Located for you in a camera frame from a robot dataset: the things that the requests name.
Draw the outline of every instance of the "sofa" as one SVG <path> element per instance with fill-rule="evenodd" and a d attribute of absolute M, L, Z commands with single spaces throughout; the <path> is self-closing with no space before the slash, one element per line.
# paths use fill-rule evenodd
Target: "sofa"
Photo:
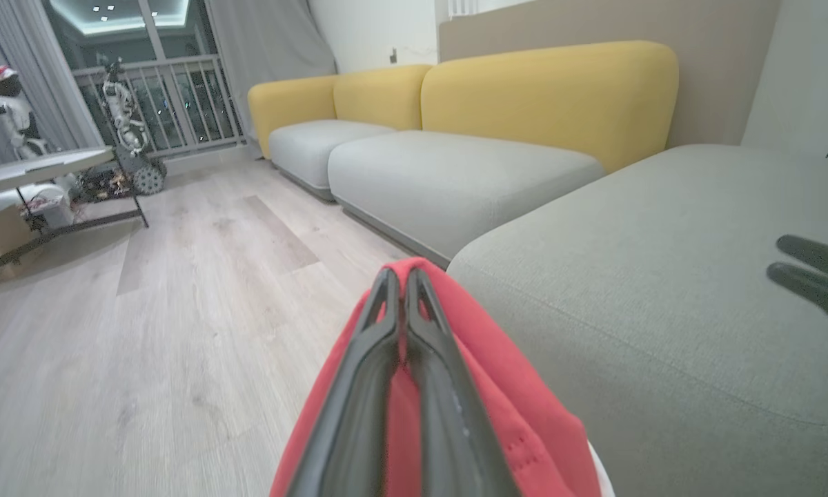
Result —
<path fill-rule="evenodd" d="M 771 282 L 828 244 L 828 160 L 674 148 L 463 248 L 448 273 L 582 419 L 619 495 L 828 497 L 828 315 Z"/>
<path fill-rule="evenodd" d="M 620 41 L 265 83 L 265 158 L 433 263 L 664 150 L 675 54 Z"/>

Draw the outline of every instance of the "balcony railing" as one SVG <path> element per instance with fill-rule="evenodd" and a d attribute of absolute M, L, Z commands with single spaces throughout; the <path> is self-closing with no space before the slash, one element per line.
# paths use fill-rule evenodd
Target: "balcony railing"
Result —
<path fill-rule="evenodd" d="M 221 57 L 137 62 L 125 64 L 124 68 L 120 78 L 134 95 L 140 120 L 150 135 L 151 157 L 243 142 Z M 108 116 L 99 103 L 104 98 L 104 70 L 74 70 L 73 75 L 105 142 L 113 144 Z"/>

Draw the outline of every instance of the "white tabletop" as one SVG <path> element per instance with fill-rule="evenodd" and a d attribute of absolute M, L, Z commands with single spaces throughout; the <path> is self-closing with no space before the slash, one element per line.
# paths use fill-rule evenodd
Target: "white tabletop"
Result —
<path fill-rule="evenodd" d="M 0 192 L 11 188 L 45 182 L 114 160 L 111 147 L 86 148 L 0 166 Z"/>

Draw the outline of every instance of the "wooden floor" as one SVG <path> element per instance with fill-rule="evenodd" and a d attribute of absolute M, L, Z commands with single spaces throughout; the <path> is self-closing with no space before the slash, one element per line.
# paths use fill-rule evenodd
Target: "wooden floor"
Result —
<path fill-rule="evenodd" d="M 0 496 L 266 495 L 354 303 L 408 257 L 263 161 L 168 187 L 150 229 L 54 240 L 0 285 Z"/>

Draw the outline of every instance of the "table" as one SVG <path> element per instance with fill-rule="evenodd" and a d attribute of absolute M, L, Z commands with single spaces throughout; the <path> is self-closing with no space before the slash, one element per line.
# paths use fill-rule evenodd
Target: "table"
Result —
<path fill-rule="evenodd" d="M 36 159 L 29 159 L 25 161 L 18 161 L 5 166 L 0 166 L 0 192 L 11 188 L 16 189 L 19 197 L 25 202 L 28 214 L 30 207 L 27 201 L 21 194 L 21 186 L 30 185 L 31 183 L 46 182 L 49 179 L 58 178 L 65 174 L 78 173 L 81 170 L 89 169 L 90 167 L 99 166 L 110 161 L 115 160 L 115 154 L 112 147 L 86 148 L 85 150 L 74 150 L 70 152 L 61 152 L 58 154 L 44 155 Z M 120 170 L 125 173 L 123 166 L 120 164 Z M 102 224 L 115 223 L 122 220 L 131 220 L 134 217 L 140 217 L 144 221 L 144 226 L 149 228 L 147 218 L 141 210 L 141 204 L 137 201 L 134 189 L 131 190 L 132 200 L 135 202 L 135 210 L 120 212 L 111 216 L 98 217 L 95 220 L 83 221 L 81 223 L 70 224 L 47 232 L 41 231 L 37 238 L 30 240 L 25 245 L 15 248 L 13 251 L 0 255 L 0 268 L 9 263 L 19 261 L 22 255 L 27 254 L 33 249 L 38 248 L 49 240 L 57 238 L 67 233 L 79 232 L 93 226 L 102 226 Z"/>

